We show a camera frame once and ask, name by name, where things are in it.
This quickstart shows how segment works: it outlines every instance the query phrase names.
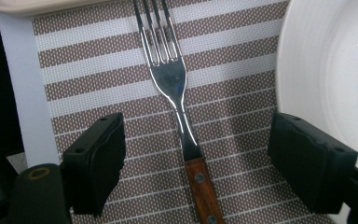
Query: stainless steel fork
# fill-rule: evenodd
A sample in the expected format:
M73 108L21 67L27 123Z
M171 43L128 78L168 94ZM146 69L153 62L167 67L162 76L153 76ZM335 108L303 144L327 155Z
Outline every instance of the stainless steel fork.
M200 144L192 131L190 121L186 114L184 99L186 66L176 39L175 31L173 30L167 3L165 0L161 0L168 24L168 35L170 36L172 44L167 40L167 36L165 35L156 0L151 0L151 5L155 12L158 27L155 27L153 23L147 0L142 0L149 27L147 31L153 43L153 45L150 45L137 0L132 1L150 75L158 90L171 103L176 116L187 178L197 206L200 223L224 223L205 159L200 149Z

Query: striped placemat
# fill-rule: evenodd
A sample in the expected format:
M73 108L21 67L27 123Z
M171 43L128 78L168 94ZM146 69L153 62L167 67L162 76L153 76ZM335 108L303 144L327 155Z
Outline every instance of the striped placemat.
M186 105L227 223L330 223L311 215L267 155L288 1L168 0L188 72ZM101 217L197 223L172 110L153 85L131 1L33 18L58 153L121 111L127 159Z

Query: white surface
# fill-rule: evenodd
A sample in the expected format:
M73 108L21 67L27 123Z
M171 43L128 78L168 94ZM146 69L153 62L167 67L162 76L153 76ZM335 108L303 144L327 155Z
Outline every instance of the white surface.
M24 17L103 1L107 0L0 0L0 12Z
M280 111L358 151L358 0L291 1L278 50ZM337 223L346 223L348 207Z
M0 30L28 166L59 164L31 19L0 14Z

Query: wooden handle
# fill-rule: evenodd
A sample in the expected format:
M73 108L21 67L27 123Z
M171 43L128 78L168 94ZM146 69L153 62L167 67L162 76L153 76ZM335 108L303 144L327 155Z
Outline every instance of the wooden handle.
M188 181L201 224L223 224L208 168L203 157L185 163Z

